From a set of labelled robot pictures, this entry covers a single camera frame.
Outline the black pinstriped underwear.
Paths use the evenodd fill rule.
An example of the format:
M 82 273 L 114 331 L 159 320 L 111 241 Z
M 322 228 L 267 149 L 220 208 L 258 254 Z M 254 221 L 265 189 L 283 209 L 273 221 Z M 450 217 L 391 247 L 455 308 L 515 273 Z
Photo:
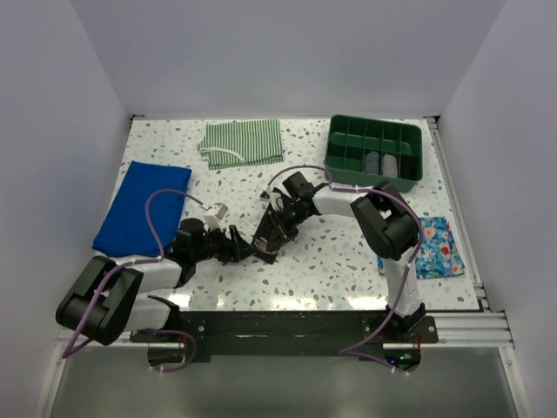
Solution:
M 289 210 L 275 211 L 275 213 L 276 213 L 275 218 L 286 217 L 286 218 L 296 219 L 292 211 Z M 252 247 L 256 251 L 255 255 L 268 264 L 274 263 L 275 259 L 277 258 L 279 249 L 283 247 L 282 246 L 280 248 L 275 248 L 274 244 L 275 244 L 275 240 L 270 244 L 264 244 L 262 242 L 255 241 L 253 236 Z

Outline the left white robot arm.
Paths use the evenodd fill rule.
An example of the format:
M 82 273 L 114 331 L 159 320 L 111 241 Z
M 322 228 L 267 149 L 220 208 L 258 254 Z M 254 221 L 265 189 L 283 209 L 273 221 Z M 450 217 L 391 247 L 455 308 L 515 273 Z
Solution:
M 56 322 L 103 345 L 144 329 L 161 341 L 174 340 L 180 320 L 171 314 L 173 305 L 148 293 L 184 286 L 206 260 L 239 263 L 254 253 L 235 226 L 207 229 L 199 219 L 186 219 L 163 258 L 121 264 L 104 256 L 91 258 L 58 305 Z

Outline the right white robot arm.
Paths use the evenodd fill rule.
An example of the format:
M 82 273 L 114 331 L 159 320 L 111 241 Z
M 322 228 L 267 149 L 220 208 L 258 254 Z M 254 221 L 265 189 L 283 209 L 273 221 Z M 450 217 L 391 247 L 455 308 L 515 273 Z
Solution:
M 425 234 L 422 224 L 388 181 L 371 189 L 313 185 L 301 172 L 283 181 L 278 189 L 270 186 L 261 193 L 267 204 L 254 233 L 252 246 L 263 260 L 272 263 L 279 249 L 299 234 L 298 226 L 313 216 L 339 215 L 355 219 L 372 251 L 383 262 L 386 273 L 387 311 L 390 336 L 409 341 L 426 315 L 419 294 L 415 259 Z

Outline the green striped underwear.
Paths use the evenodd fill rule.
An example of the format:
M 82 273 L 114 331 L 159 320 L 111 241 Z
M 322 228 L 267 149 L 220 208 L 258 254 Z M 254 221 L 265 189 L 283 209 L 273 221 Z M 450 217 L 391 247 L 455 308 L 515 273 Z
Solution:
M 280 163 L 284 160 L 280 122 L 260 119 L 207 125 L 198 151 L 210 170 Z

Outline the blue folded underwear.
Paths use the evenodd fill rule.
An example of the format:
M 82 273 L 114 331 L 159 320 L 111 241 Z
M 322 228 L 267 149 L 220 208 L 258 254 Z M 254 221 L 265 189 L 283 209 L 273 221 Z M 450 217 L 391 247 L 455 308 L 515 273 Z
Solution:
M 157 257 L 174 240 L 185 204 L 191 169 L 131 162 L 92 248 L 112 258 Z

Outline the rolled blue striped underwear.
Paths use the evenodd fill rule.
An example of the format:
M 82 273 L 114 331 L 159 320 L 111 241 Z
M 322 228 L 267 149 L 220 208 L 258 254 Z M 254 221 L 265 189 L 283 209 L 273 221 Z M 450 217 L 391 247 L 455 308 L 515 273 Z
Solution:
M 372 175 L 380 175 L 380 154 L 376 151 L 368 152 L 363 159 L 363 172 Z

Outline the rolled grey striped underwear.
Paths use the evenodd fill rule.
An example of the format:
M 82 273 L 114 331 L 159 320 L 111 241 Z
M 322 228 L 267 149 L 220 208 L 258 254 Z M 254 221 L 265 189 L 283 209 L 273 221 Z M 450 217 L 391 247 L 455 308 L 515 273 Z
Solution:
M 384 177 L 396 179 L 399 176 L 398 160 L 394 155 L 384 154 L 381 167 Z

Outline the blue floral underwear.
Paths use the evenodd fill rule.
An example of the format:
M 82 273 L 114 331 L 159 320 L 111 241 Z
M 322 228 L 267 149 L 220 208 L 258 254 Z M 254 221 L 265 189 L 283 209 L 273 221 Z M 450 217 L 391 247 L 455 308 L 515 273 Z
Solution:
M 415 259 L 419 280 L 458 277 L 465 273 L 450 223 L 445 217 L 420 219 L 425 238 Z

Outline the green divided storage bin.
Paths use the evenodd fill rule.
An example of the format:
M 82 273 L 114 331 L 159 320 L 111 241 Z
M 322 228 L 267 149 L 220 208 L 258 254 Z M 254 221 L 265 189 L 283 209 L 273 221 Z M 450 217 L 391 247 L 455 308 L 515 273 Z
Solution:
M 396 179 L 363 172 L 364 156 L 376 151 L 380 163 L 384 154 L 398 160 Z M 424 173 L 422 130 L 417 125 L 388 122 L 379 119 L 334 115 L 330 119 L 325 167 L 335 183 L 353 186 L 373 186 L 390 181 L 399 192 L 410 192 Z

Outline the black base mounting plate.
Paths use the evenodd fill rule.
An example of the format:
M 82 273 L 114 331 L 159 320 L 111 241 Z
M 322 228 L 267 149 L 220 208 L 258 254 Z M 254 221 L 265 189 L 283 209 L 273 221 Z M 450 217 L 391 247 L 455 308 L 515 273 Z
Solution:
M 138 331 L 131 342 L 148 345 L 152 366 L 188 356 L 207 362 L 219 355 L 334 356 L 348 349 L 410 370 L 420 349 L 438 342 L 432 316 L 408 326 L 384 311 L 184 311 L 160 331 Z

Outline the aluminium frame rail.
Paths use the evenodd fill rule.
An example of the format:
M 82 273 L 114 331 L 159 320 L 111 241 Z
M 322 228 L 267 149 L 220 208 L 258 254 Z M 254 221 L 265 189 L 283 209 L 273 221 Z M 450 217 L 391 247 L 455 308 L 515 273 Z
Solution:
M 440 326 L 440 344 L 448 347 L 513 348 L 513 336 L 506 314 L 503 311 L 492 311 L 487 298 L 487 292 L 480 276 L 449 164 L 441 143 L 438 120 L 435 117 L 427 117 L 426 123 L 432 136 L 432 143 L 452 207 L 459 240 L 458 247 L 465 259 L 466 270 L 471 275 L 475 299 L 479 306 L 477 311 L 436 313 L 434 316 Z

